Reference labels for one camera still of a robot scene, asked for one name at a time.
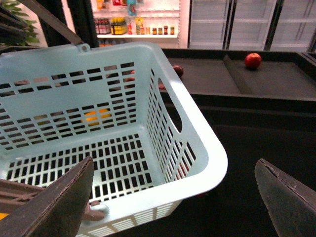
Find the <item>camera right gripper right finger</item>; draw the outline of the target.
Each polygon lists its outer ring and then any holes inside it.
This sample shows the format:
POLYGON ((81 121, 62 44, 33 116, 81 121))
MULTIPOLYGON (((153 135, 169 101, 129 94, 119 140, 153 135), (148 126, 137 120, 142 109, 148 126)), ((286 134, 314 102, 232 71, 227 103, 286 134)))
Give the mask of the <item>camera right gripper right finger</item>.
POLYGON ((264 159, 255 165, 255 179, 279 237, 316 235, 316 192, 264 159))

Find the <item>camera right gripper left finger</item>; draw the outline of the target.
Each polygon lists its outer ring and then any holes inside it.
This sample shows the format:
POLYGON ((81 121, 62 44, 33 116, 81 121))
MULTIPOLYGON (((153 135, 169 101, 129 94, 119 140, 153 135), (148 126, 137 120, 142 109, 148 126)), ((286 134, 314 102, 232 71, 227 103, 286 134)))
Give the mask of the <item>camera right gripper left finger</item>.
POLYGON ((86 157, 0 222, 2 237, 74 237, 89 201, 94 164, 86 157))

